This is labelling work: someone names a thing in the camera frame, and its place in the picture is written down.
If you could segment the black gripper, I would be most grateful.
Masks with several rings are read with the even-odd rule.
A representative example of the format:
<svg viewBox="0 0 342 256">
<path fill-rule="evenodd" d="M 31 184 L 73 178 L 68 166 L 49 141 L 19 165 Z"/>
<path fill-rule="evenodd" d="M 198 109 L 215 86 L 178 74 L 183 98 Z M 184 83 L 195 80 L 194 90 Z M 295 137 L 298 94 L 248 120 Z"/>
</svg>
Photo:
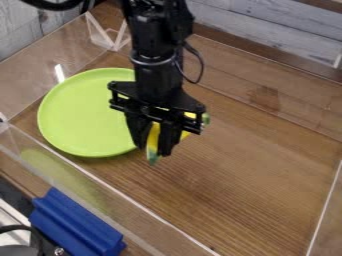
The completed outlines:
<svg viewBox="0 0 342 256">
<path fill-rule="evenodd" d="M 170 156 L 182 131 L 202 132 L 206 106 L 183 89 L 182 62 L 174 57 L 143 59 L 131 56 L 134 81 L 112 80 L 109 107 L 122 111 L 135 146 L 143 149 L 152 122 L 160 124 L 158 155 Z"/>
</svg>

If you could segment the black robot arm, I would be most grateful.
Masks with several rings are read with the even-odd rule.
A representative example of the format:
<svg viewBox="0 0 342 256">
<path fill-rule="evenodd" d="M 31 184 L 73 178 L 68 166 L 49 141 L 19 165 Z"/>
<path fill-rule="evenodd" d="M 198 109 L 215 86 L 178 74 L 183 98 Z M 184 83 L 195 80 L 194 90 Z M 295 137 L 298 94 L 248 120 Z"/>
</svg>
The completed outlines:
<svg viewBox="0 0 342 256">
<path fill-rule="evenodd" d="M 118 0 L 131 35 L 132 81 L 111 81 L 109 107 L 126 115 L 138 148 L 166 157 L 183 132 L 199 134 L 206 106 L 183 89 L 195 17 L 186 0 Z"/>
</svg>

